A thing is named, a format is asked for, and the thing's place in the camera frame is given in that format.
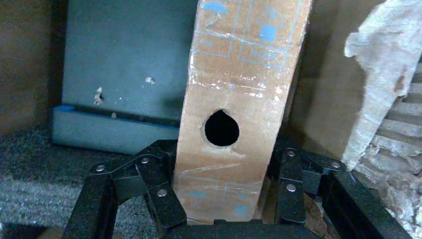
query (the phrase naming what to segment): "round hole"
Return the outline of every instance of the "round hole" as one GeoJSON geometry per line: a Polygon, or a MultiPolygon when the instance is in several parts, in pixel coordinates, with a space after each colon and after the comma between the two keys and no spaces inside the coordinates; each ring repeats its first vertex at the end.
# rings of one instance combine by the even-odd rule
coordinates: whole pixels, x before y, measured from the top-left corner
{"type": "Polygon", "coordinates": [[[205,136],[217,146],[229,146],[239,138],[239,126],[223,110],[215,112],[205,123],[205,136]]]}

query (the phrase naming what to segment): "metal rivet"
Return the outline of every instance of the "metal rivet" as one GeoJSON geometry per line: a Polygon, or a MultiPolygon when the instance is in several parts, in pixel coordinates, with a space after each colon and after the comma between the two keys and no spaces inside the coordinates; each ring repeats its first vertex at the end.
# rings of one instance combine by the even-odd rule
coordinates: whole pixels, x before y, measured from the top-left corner
{"type": "Polygon", "coordinates": [[[287,190],[289,190],[290,192],[294,192],[296,191],[296,187],[293,184],[289,184],[287,185],[287,190]]]}
{"type": "Polygon", "coordinates": [[[104,165],[98,165],[97,168],[95,169],[97,172],[101,172],[104,169],[106,169],[106,167],[104,165]]]}
{"type": "Polygon", "coordinates": [[[339,167],[340,167],[340,164],[339,164],[339,163],[337,163],[337,162],[333,162],[333,163],[331,163],[331,165],[332,165],[334,168],[339,168],[339,167]]]}
{"type": "Polygon", "coordinates": [[[164,196],[167,195],[167,191],[165,189],[160,189],[160,190],[158,190],[157,195],[158,195],[158,197],[164,197],[164,196]]]}

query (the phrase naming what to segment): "corrugated cardboard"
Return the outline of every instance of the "corrugated cardboard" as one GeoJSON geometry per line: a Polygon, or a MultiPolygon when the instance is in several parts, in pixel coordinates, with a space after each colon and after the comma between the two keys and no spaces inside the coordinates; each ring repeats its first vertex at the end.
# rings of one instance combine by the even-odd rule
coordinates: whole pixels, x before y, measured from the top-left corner
{"type": "Polygon", "coordinates": [[[253,218],[310,6],[311,0],[199,2],[174,178],[189,218],[253,218]],[[219,110],[239,128],[229,146],[212,144],[205,133],[219,110]]]}

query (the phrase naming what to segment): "black metal frame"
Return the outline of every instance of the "black metal frame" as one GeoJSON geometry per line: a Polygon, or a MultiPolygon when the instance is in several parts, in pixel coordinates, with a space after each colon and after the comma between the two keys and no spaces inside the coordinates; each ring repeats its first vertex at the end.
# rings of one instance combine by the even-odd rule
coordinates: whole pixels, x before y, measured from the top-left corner
{"type": "Polygon", "coordinates": [[[186,213],[172,190],[176,140],[158,140],[134,159],[95,165],[86,179],[64,239],[110,239],[118,205],[143,196],[161,238],[319,238],[305,229],[303,192],[322,198],[322,206],[341,238],[411,239],[346,166],[277,141],[267,176],[279,182],[274,224],[261,220],[187,225],[186,213]]]}

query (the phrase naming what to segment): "clear packing tape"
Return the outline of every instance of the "clear packing tape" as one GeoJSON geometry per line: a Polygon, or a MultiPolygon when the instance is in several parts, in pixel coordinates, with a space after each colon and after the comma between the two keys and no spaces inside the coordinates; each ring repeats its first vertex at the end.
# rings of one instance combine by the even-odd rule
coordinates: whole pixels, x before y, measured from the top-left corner
{"type": "Polygon", "coordinates": [[[192,223],[253,218],[289,93],[310,0],[200,0],[174,189],[192,223]],[[232,145],[204,137],[223,110],[232,145]]]}

